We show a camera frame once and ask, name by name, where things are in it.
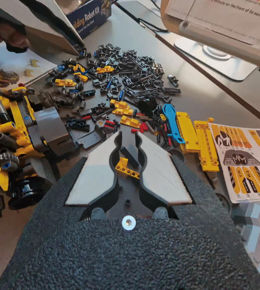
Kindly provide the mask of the yellow grey sticker sheet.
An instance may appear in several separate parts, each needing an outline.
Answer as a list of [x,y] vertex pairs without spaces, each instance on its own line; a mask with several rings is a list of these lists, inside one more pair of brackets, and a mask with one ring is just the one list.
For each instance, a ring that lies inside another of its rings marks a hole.
[[260,129],[208,125],[230,201],[260,201]]

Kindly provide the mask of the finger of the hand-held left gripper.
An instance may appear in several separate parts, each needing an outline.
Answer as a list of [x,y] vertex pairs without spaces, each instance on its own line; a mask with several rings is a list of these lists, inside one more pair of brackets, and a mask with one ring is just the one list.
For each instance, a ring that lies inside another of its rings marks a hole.
[[35,50],[45,53],[52,47],[64,53],[78,54],[76,45],[72,46],[62,35],[37,19],[21,1],[0,1],[0,8],[25,26],[25,36]]
[[62,35],[72,46],[84,47],[84,42],[56,1],[22,0],[37,19]]

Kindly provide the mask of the adjoining grey table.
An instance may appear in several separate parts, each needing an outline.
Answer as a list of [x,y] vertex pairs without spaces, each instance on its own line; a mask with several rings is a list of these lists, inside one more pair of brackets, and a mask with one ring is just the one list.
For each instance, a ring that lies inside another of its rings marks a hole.
[[155,37],[260,119],[260,68],[171,32]]

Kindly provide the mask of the blue brick separator tool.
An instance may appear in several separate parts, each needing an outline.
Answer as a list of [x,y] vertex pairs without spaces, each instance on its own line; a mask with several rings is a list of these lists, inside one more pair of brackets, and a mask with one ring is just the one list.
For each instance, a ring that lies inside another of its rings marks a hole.
[[167,134],[168,137],[171,137],[177,143],[185,144],[185,140],[181,137],[178,125],[176,123],[176,110],[171,104],[165,104],[163,107],[163,114],[167,119],[170,133]]

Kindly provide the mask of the building instruction booklet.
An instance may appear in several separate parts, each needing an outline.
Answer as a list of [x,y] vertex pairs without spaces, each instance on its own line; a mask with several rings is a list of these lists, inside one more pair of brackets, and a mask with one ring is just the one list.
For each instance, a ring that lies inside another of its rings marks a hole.
[[55,67],[31,50],[17,54],[9,52],[5,43],[0,43],[0,88],[14,89],[20,83],[30,85]]

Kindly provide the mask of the printed instruction sheet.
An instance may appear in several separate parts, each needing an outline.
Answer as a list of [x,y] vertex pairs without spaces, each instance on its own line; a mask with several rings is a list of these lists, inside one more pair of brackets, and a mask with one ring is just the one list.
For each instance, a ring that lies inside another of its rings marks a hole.
[[260,0],[170,0],[165,13],[260,48]]

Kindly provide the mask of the pile of brick parts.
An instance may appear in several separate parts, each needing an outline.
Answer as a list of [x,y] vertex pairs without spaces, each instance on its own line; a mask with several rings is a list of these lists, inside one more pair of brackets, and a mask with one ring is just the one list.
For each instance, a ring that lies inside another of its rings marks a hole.
[[[81,69],[74,68],[79,65],[78,61],[63,61],[65,67],[62,71],[53,71],[53,85],[56,89],[59,85],[59,78],[64,78],[67,73],[75,73],[75,79],[90,74],[93,78],[93,86],[100,88],[100,94],[106,94],[106,100],[97,104],[88,111],[80,111],[79,117],[72,115],[60,115],[61,117],[75,118],[77,125],[73,125],[70,131],[87,132],[86,135],[74,139],[76,146],[81,146],[85,150],[96,146],[101,140],[106,140],[106,134],[113,135],[116,129],[123,126],[130,126],[133,132],[141,132],[149,129],[154,132],[157,129],[157,140],[164,138],[161,148],[171,155],[174,165],[178,165],[177,161],[184,162],[184,156],[181,151],[175,147],[171,148],[170,128],[166,117],[163,114],[163,108],[158,106],[151,114],[146,115],[138,108],[138,101],[145,96],[163,98],[166,93],[176,95],[180,93],[179,89],[166,88],[163,85],[162,76],[164,74],[163,67],[159,63],[155,63],[150,56],[137,56],[136,51],[128,50],[120,53],[119,47],[112,44],[101,45],[95,52],[95,57],[99,58],[98,63],[87,59],[87,66]],[[128,159],[127,167],[135,172],[140,173],[141,165],[139,161],[131,154],[126,147],[120,148],[123,158]],[[206,206],[219,206],[220,196],[217,192],[211,191],[201,183],[200,179],[194,179],[192,172],[184,172],[180,176],[186,186],[192,203],[202,202]]]

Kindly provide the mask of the blue cardboard box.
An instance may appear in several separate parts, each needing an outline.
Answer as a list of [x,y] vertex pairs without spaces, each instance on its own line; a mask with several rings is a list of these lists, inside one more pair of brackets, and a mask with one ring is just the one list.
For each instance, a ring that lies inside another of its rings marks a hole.
[[91,0],[66,16],[79,36],[84,39],[111,16],[111,0]]

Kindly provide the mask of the yellow grey toy brick vehicle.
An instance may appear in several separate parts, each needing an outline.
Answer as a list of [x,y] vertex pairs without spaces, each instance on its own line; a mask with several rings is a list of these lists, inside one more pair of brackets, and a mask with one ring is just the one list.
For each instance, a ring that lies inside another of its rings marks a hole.
[[70,129],[75,118],[61,117],[48,93],[20,85],[0,89],[0,218],[8,207],[17,211],[41,201],[59,178],[57,164],[71,158],[77,146]]

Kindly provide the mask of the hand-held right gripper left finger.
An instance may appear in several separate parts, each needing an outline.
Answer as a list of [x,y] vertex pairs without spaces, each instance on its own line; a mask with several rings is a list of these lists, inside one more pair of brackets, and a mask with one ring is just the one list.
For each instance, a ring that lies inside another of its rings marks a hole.
[[86,157],[69,196],[67,206],[91,206],[108,193],[117,182],[116,165],[120,160],[122,132],[118,131]]

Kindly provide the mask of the person's left hand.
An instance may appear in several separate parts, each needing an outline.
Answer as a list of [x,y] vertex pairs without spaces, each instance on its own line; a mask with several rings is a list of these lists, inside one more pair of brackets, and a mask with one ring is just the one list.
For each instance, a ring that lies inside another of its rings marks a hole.
[[26,48],[30,46],[27,37],[8,24],[0,24],[0,43],[7,42],[13,47]]

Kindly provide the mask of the wooden document stand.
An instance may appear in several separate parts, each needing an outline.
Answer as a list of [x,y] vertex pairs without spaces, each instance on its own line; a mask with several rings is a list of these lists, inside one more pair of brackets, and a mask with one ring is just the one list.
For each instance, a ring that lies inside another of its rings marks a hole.
[[161,1],[172,33],[260,67],[260,1]]

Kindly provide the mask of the grey desk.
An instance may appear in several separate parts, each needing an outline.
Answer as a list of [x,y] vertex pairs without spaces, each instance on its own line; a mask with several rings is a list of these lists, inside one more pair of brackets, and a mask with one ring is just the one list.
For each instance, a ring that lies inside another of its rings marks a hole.
[[[173,103],[178,111],[187,112],[192,121],[214,118],[224,125],[260,128],[260,119],[239,102],[215,85],[202,73],[175,54],[158,40],[154,33],[143,28],[116,5],[112,16],[101,27],[84,39],[88,51],[93,52],[101,44],[111,43],[122,50],[134,49],[139,55],[152,56],[161,63],[167,75],[176,76],[182,93]],[[15,251],[19,237],[38,204],[18,211],[6,208],[0,218],[0,277]]]

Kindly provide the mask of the black rubber tyre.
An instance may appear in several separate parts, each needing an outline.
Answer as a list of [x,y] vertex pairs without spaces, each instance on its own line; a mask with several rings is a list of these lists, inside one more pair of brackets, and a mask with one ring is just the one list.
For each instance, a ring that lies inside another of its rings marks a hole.
[[149,115],[156,109],[157,101],[152,96],[145,96],[138,101],[137,105],[142,113]]

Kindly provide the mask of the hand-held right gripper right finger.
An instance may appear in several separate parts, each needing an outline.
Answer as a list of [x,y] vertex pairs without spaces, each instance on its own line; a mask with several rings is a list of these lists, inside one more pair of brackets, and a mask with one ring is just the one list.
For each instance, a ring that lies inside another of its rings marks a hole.
[[135,133],[138,149],[139,197],[145,206],[192,204],[192,198],[171,155],[140,132]]

